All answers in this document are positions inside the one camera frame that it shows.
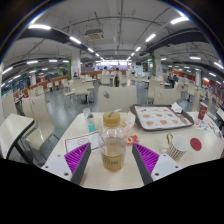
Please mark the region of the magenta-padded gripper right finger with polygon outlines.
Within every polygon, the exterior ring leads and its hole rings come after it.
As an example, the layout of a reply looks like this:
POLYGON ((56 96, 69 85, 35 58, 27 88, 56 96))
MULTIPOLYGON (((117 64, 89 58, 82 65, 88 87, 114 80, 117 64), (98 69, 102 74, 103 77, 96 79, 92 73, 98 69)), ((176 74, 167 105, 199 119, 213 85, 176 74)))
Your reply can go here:
POLYGON ((137 143, 132 144, 132 153, 145 185, 182 169, 168 154, 157 154, 137 143))

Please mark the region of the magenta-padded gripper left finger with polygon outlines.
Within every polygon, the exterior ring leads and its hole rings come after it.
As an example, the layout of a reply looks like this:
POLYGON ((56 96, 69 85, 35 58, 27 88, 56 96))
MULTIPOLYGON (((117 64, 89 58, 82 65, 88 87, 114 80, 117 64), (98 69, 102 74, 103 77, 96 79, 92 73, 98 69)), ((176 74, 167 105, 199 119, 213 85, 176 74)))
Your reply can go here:
POLYGON ((55 156, 42 169, 79 185, 90 154, 91 146, 86 143, 65 155, 55 156))

